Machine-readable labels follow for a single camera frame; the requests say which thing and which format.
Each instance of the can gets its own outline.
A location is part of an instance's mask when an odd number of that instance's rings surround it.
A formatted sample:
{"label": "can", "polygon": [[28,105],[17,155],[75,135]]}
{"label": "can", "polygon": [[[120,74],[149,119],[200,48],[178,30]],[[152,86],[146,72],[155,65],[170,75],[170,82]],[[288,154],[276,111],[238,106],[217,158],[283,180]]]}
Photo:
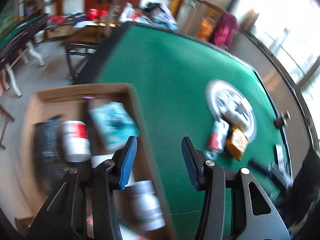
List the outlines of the can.
{"label": "can", "polygon": [[90,142],[87,127],[81,121],[66,121],[63,124],[62,144],[67,162],[90,160]]}

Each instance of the cardboard storage box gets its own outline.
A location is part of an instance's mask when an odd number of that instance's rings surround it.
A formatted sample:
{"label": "cardboard storage box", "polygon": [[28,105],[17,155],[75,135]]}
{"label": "cardboard storage box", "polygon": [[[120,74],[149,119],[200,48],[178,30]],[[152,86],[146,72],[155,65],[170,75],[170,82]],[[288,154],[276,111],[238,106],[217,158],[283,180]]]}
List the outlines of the cardboard storage box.
{"label": "cardboard storage box", "polygon": [[[104,103],[116,101],[124,104],[126,111],[132,117],[139,129],[138,149],[133,164],[133,174],[136,181],[152,180],[156,195],[159,198],[166,226],[149,232],[144,237],[149,239],[174,239],[175,233],[169,208],[164,196],[158,169],[148,140],[148,133],[140,108],[139,99],[134,87],[129,84],[88,84],[66,86],[56,89],[42,90],[31,97],[25,115],[22,129],[21,165],[24,173],[23,190],[30,210],[35,217],[47,198],[46,192],[36,183],[33,163],[33,139],[35,124],[44,122],[58,114],[64,115],[67,120],[80,120],[84,118],[83,97],[95,97],[96,101]],[[128,192],[125,189],[115,194],[116,208],[125,220],[133,227],[130,207],[128,207]]]}

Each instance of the grey floor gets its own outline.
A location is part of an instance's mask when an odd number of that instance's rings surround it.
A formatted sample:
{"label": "grey floor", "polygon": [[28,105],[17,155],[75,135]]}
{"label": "grey floor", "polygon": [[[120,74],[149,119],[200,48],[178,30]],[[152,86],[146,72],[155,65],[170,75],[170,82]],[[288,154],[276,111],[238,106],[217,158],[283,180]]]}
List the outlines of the grey floor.
{"label": "grey floor", "polygon": [[[8,124],[4,135],[6,150],[0,149],[0,207],[11,223],[14,217],[22,219],[31,215],[21,189],[22,172],[19,168],[21,129],[29,98],[38,90],[69,85],[72,82],[61,41],[42,42],[35,50],[43,56],[46,63],[44,66],[40,67],[38,61],[27,53],[29,63],[24,65],[20,60],[13,67],[22,97],[16,96],[8,80],[10,89],[0,98],[1,105],[15,118],[14,122]],[[74,56],[73,62],[80,59],[81,57]],[[5,118],[0,115],[0,129],[4,122]]]}

